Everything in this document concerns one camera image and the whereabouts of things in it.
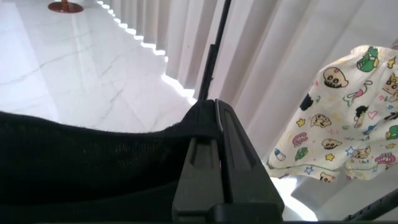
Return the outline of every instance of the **white tile floor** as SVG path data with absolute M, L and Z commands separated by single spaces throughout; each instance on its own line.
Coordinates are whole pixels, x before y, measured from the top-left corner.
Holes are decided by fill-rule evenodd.
M 164 76 L 163 55 L 94 0 L 78 14 L 51 2 L 0 0 L 0 110 L 121 132 L 182 119 L 191 104 Z

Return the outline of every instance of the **cartoon print shorts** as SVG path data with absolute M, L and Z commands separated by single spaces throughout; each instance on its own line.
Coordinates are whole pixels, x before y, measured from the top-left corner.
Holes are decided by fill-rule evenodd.
M 360 46 L 319 71 L 266 162 L 270 176 L 369 180 L 398 161 L 397 50 Z

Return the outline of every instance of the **black garment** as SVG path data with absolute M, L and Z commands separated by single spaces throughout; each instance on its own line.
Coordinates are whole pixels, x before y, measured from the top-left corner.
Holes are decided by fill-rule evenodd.
M 190 139 L 219 138 L 215 103 L 144 134 L 0 113 L 0 221 L 168 221 Z

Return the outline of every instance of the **curtain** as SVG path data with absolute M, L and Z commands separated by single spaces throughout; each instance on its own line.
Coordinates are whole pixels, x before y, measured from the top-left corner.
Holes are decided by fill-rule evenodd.
M 199 94 L 223 0 L 103 2 L 144 43 L 165 51 L 166 75 Z M 319 69 L 358 45 L 388 47 L 394 42 L 397 8 L 398 1 L 232 0 L 209 98 L 235 109 L 264 161 Z M 390 184 L 382 189 L 374 189 L 376 180 L 361 185 L 345 181 L 343 174 L 330 185 L 298 177 L 292 195 L 320 219 L 341 219 L 396 188 L 398 179 L 386 173 L 380 178 Z M 339 206 L 347 195 L 353 197 L 349 206 Z

